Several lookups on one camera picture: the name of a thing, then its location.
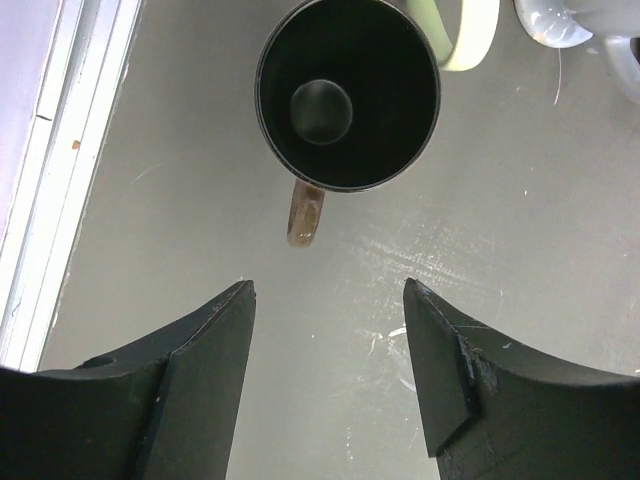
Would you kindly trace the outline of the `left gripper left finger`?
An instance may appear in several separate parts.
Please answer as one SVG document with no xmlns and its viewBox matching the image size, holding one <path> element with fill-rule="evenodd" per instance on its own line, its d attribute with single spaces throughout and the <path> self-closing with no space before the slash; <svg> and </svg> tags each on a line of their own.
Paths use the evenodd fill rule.
<svg viewBox="0 0 640 480">
<path fill-rule="evenodd" d="M 69 370 L 1 372 L 5 479 L 222 479 L 254 329 L 252 281 Z"/>
</svg>

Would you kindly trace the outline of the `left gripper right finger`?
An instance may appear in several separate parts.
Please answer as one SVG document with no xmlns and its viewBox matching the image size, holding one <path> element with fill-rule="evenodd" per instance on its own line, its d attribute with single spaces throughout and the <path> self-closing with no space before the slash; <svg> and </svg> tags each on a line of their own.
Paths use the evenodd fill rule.
<svg viewBox="0 0 640 480">
<path fill-rule="evenodd" d="M 428 455 L 444 479 L 635 479 L 639 381 L 533 349 L 421 282 L 403 292 Z"/>
</svg>

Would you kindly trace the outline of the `black gold mug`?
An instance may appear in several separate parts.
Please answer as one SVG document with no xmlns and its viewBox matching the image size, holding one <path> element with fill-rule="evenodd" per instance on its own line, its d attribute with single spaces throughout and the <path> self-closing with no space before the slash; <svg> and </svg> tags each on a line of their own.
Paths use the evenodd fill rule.
<svg viewBox="0 0 640 480">
<path fill-rule="evenodd" d="M 435 130 L 441 83 L 420 28 L 386 1 L 305 1 L 269 36 L 255 107 L 296 179 L 287 240 L 307 247 L 327 192 L 379 187 L 408 170 Z"/>
</svg>

